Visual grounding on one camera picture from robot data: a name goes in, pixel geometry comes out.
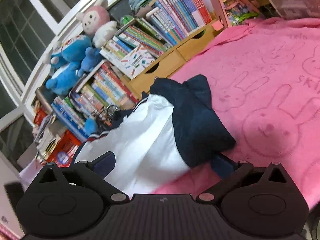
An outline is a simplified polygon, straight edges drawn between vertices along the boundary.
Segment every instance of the rabbit drawing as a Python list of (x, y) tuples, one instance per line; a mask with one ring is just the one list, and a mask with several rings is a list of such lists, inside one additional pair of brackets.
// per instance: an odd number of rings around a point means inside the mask
[(256, 80), (246, 89), (238, 87), (247, 76), (248, 72), (243, 72), (240, 74), (228, 87), (219, 88), (217, 87), (217, 82), (211, 87), (212, 91), (212, 108), (216, 112), (227, 112), (231, 108), (238, 108), (242, 106), (249, 93), (257, 90), (259, 87), (263, 86), (269, 81), (268, 77), (263, 77)]
[(265, 108), (254, 110), (244, 119), (244, 138), (257, 154), (279, 158), (291, 153), (300, 140), (300, 125), (320, 109), (320, 98), (311, 98), (296, 116), (281, 109), (291, 90), (290, 85), (281, 86)]
[(302, 63), (302, 68), (308, 74), (320, 78), (320, 46), (315, 47), (313, 56)]
[(267, 53), (262, 57), (262, 61), (266, 64), (274, 65), (289, 63), (294, 59), (295, 53), (301, 49), (304, 44), (303, 41), (299, 41), (293, 45), (276, 46), (272, 52)]

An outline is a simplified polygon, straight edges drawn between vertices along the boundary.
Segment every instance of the pink blanket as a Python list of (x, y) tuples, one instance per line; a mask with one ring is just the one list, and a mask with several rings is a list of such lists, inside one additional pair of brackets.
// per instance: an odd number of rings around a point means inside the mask
[[(197, 74), (207, 77), (212, 108), (237, 141), (224, 154), (260, 167), (281, 162), (312, 208), (320, 200), (320, 19), (228, 28), (172, 79)], [(157, 193), (197, 195), (218, 181), (205, 164)]]

